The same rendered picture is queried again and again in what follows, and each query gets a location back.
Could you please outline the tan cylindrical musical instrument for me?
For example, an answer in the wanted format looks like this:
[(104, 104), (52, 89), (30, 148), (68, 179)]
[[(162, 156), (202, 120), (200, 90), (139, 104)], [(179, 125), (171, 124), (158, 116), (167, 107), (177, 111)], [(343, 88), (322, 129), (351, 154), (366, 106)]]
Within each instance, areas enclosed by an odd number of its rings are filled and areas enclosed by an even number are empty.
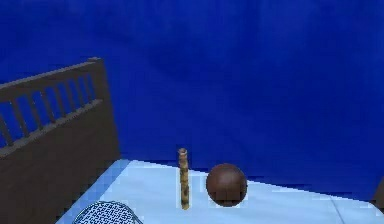
[(188, 152), (185, 148), (178, 150), (180, 174), (180, 201), (183, 210), (189, 209), (189, 175)]

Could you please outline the brown ball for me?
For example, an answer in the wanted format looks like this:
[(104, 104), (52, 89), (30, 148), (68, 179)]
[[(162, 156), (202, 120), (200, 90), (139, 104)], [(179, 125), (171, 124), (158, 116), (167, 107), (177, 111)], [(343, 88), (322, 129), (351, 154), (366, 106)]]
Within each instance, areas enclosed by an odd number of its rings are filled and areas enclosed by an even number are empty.
[(247, 194), (245, 174), (229, 163), (214, 166), (206, 178), (208, 196), (219, 206), (233, 207), (242, 202)]

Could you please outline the blue mesh racket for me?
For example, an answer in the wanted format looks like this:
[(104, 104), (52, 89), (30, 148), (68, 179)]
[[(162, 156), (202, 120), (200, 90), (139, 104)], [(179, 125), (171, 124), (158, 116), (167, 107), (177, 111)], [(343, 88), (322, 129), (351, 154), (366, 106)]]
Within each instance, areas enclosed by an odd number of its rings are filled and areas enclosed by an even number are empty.
[(98, 201), (84, 208), (72, 224), (144, 224), (134, 211), (117, 201)]

